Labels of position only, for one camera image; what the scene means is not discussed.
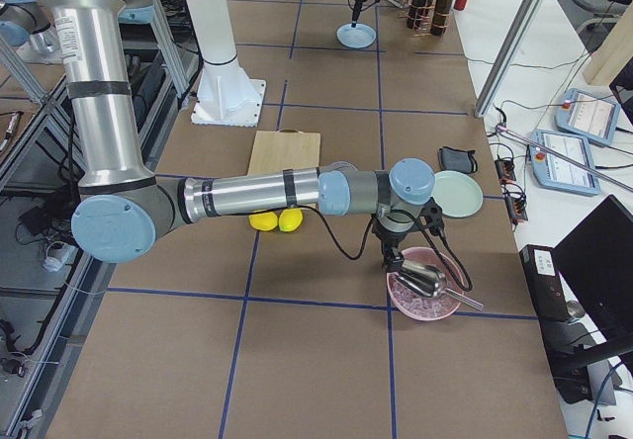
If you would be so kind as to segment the yellow lemon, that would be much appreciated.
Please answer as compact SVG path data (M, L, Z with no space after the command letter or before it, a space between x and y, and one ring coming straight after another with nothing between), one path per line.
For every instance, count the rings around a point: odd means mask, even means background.
M248 216L249 224L259 231L272 231L278 227L278 216L274 211L262 211Z
M283 210L278 215L278 228L282 232L293 232L303 223L303 211L298 208Z

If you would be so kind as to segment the black computer box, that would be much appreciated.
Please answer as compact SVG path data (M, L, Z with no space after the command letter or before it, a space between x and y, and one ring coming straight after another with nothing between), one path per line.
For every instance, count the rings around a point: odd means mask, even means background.
M526 245L520 259L536 312L555 387L569 404L582 400L615 405L618 376L598 391L610 369L608 359L632 351L632 335L600 308L590 314L576 300L565 297L553 249Z

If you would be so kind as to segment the clear plastic ice cubes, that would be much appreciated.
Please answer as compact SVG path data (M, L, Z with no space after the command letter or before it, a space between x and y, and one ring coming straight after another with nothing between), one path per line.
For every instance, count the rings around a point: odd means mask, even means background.
M403 313L415 319L435 319L450 315L459 303L453 299L422 297L403 284L395 275L388 277L388 289L394 305Z

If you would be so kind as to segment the pink plastic bowl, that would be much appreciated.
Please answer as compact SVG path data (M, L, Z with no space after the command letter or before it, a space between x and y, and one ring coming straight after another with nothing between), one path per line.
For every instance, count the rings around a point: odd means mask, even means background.
M430 265L439 269L446 276L449 288L460 294L464 293L464 290L457 285L446 266L440 261L431 248L410 247L403 251L403 255L406 260L418 264ZM458 300L446 294L438 298L419 296L403 286L397 280L395 273L388 274L387 287L392 304L403 314L415 320L432 321L443 319L461 307L461 303Z

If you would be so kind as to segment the steel ice scoop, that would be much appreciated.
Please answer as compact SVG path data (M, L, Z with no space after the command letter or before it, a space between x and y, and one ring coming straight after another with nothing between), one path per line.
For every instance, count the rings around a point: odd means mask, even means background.
M445 274L434 266L405 260L397 273L397 280L419 296L439 298L446 295L475 310L484 309L482 303L450 288Z

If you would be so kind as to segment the upper yellow lemon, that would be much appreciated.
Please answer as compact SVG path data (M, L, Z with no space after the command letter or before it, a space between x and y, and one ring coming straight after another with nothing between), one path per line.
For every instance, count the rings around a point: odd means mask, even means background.
M298 208L283 210L278 215L278 228L282 232L293 232L303 223L303 211Z

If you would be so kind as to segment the black computer monitor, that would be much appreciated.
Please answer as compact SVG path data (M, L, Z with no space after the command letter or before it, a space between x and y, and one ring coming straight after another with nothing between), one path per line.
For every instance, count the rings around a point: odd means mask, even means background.
M554 262L585 310L601 307L632 335L632 213L606 196L554 249ZM632 351L619 355L632 364Z

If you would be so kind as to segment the near teach pendant tablet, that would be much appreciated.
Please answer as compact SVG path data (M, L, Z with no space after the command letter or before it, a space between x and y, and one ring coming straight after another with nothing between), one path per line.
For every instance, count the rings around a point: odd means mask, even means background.
M583 166L595 168L585 136L544 130L535 130L530 136L536 142L536 145L529 147L531 166L541 187L583 196L596 196L600 193L596 176L543 151L543 148L552 149Z

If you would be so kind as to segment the light blue plate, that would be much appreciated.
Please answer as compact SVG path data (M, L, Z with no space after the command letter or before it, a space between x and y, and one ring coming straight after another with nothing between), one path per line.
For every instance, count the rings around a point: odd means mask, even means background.
M376 32L368 25L350 23L340 26L336 31L336 37L347 48L362 49L374 43Z

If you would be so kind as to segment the far teach pendant tablet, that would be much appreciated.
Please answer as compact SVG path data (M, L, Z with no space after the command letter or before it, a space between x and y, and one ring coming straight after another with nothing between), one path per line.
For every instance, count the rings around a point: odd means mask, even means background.
M555 114L556 127L585 136L590 143L611 145L621 111L612 97L600 97L578 88L569 89Z

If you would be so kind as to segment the teach pendant tablet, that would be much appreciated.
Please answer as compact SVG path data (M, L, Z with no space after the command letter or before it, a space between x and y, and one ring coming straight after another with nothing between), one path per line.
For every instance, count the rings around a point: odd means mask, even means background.
M536 142L536 145L529 147L531 166L541 187L583 196L596 196L600 193L596 176L543 151L543 148L552 149L583 166L595 168L585 136L544 130L535 130L530 136Z
M578 88L569 89L555 114L556 127L585 136L590 143L611 145L621 111L612 97L600 97Z

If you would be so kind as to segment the dark green wine bottle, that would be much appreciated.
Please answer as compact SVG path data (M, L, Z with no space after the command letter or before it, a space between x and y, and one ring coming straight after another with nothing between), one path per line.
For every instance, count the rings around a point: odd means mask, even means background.
M453 0L435 0L433 18L430 33L433 36L442 36L448 25L448 18Z

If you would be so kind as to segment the grey folded cloth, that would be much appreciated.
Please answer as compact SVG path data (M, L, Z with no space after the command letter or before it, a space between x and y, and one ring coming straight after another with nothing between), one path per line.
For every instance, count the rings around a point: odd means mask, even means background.
M442 146L438 149L440 168L442 171L450 170L463 174L474 174L479 169L475 153L476 151L474 149L463 150Z

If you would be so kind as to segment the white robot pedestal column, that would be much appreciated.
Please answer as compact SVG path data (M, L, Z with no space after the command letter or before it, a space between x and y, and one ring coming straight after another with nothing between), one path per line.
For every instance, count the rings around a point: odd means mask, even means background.
M249 78L239 64L227 1L186 2L203 60L192 122L255 127L259 122L266 82Z

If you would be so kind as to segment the lower yellow lemon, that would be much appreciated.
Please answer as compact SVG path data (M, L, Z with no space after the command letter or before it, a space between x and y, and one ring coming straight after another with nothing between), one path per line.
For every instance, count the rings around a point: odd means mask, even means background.
M278 227L278 216L274 211L262 211L248 216L249 224L259 231L272 231Z

